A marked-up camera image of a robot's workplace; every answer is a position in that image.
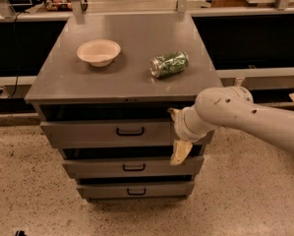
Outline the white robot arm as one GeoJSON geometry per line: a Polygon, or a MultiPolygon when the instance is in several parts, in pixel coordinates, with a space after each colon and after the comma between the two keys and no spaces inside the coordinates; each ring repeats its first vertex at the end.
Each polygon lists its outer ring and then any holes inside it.
{"type": "Polygon", "coordinates": [[[294,111],[255,104],[243,87],[206,88],[192,106],[169,112],[178,136],[170,158],[172,165],[183,163],[193,144],[219,127],[243,131],[294,153],[294,111]]]}

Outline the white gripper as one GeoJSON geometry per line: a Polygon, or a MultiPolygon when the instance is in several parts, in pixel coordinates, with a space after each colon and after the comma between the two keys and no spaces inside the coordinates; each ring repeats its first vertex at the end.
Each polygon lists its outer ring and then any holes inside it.
{"type": "Polygon", "coordinates": [[[194,107],[183,109],[169,108],[167,112],[174,121],[176,135],[182,140],[175,140],[173,143],[173,154],[170,164],[180,165],[185,161],[193,144],[206,135],[203,120],[199,117],[194,107]]]}

